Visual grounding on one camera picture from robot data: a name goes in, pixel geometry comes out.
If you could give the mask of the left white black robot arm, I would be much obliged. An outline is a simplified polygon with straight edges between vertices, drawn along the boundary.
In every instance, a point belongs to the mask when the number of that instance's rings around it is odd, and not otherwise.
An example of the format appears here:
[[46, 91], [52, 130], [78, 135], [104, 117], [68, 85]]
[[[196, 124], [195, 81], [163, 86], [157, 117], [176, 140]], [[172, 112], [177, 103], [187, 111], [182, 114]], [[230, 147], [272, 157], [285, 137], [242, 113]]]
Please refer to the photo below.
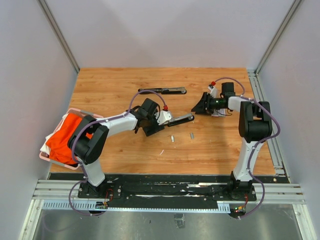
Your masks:
[[85, 180], [91, 184], [90, 193], [96, 198], [107, 193], [99, 157], [108, 137], [125, 131], [137, 132], [140, 128], [148, 137], [163, 130], [165, 122], [171, 118], [167, 106], [158, 110], [158, 104], [149, 98], [141, 106], [116, 116], [99, 119], [91, 115], [83, 117], [69, 138], [67, 147], [71, 150], [71, 158], [81, 165]]

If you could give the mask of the black stapler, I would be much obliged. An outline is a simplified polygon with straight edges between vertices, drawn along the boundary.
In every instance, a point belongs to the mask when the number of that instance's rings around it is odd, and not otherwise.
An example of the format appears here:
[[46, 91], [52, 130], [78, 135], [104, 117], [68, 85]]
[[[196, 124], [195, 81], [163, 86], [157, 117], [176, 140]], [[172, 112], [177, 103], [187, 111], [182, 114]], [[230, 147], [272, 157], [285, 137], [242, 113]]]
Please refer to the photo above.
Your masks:
[[139, 88], [137, 91], [153, 91], [161, 95], [185, 95], [187, 93], [184, 87]]
[[170, 119], [165, 125], [168, 127], [173, 127], [173, 126], [185, 124], [188, 122], [192, 122], [194, 119], [195, 119], [195, 116], [192, 113], [188, 113], [186, 115]]

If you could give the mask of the staple box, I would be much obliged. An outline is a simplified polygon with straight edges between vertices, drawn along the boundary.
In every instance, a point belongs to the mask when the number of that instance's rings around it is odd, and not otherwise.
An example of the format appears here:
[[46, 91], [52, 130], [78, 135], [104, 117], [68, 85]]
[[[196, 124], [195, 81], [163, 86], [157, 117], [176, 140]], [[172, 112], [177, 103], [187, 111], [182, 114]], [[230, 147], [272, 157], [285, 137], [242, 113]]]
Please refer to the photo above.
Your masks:
[[226, 114], [224, 109], [215, 109], [211, 114], [212, 117], [227, 117], [229, 114]]

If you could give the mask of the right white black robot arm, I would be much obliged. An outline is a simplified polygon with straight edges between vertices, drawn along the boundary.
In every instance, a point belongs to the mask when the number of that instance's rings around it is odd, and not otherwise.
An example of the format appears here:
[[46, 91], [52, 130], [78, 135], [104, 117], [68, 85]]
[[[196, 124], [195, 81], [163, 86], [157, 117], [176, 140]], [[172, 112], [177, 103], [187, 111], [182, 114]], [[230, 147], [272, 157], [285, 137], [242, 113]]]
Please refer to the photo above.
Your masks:
[[217, 96], [216, 83], [208, 86], [200, 101], [191, 109], [197, 115], [219, 117], [221, 110], [239, 113], [238, 132], [242, 139], [237, 164], [230, 174], [225, 192], [232, 200], [249, 194], [253, 183], [253, 170], [260, 149], [273, 131], [272, 118], [269, 116], [270, 104], [267, 101], [254, 102], [242, 95], [236, 95], [234, 83], [221, 84], [221, 93]]

